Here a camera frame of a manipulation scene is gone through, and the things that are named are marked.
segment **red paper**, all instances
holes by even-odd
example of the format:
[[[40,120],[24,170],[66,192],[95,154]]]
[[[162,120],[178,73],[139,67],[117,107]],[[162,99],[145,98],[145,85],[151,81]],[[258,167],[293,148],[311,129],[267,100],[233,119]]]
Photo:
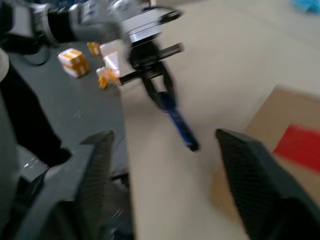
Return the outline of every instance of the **red paper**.
[[[273,153],[320,172],[320,132],[290,125]]]

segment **cardboard box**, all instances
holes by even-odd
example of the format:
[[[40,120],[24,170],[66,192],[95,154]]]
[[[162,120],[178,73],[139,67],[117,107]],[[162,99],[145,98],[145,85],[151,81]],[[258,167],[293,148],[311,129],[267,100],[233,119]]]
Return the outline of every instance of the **cardboard box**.
[[[244,133],[261,141],[272,153],[292,124],[320,133],[320,97],[277,86]],[[273,157],[320,207],[320,173],[275,154]],[[222,162],[213,173],[211,196],[215,206],[242,224]]]

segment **small cube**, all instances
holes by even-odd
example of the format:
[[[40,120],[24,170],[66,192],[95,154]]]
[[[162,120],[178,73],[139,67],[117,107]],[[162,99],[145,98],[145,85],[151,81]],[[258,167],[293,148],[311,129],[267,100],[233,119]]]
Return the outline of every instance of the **small cube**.
[[[81,77],[89,72],[89,66],[82,52],[69,48],[58,55],[64,71],[73,76]]]
[[[92,55],[94,56],[101,55],[100,44],[98,42],[88,42],[87,46]]]
[[[95,72],[98,76],[100,88],[105,89],[108,86],[108,83],[114,83],[118,87],[121,86],[117,73],[114,72],[112,69],[108,67],[101,67],[98,68]]]

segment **orange and white block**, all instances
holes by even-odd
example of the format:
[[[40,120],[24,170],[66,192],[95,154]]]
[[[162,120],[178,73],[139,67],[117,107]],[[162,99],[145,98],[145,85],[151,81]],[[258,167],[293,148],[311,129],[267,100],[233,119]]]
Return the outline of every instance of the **orange and white block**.
[[[82,52],[69,48],[58,55],[64,71],[73,76],[81,77],[89,72],[89,66]]]
[[[118,54],[114,52],[103,58],[105,61],[105,67],[98,68],[95,72],[98,75],[99,87],[105,89],[109,83],[116,84],[118,87],[121,86],[119,76],[119,61]]]
[[[101,55],[100,44],[98,42],[88,42],[86,44],[92,55],[98,56]]]

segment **gray table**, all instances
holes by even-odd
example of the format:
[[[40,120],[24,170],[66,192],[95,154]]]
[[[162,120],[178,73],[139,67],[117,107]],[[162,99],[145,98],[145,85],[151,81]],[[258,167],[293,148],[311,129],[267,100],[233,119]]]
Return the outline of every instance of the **gray table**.
[[[90,68],[87,75],[73,78],[63,71],[57,55],[67,48],[83,52]],[[40,52],[28,58],[41,62],[43,54]],[[51,49],[50,60],[40,67],[27,65],[17,54],[10,54],[10,60],[37,93],[53,129],[62,139],[63,146],[76,153],[79,143],[88,136],[113,130],[115,141],[111,174],[114,176],[128,170],[121,92],[112,86],[106,90],[99,89],[96,69],[103,66],[99,56],[92,56],[84,43],[68,43]],[[43,163],[24,149],[20,150],[20,159],[24,166],[23,174],[30,180],[46,169]]]

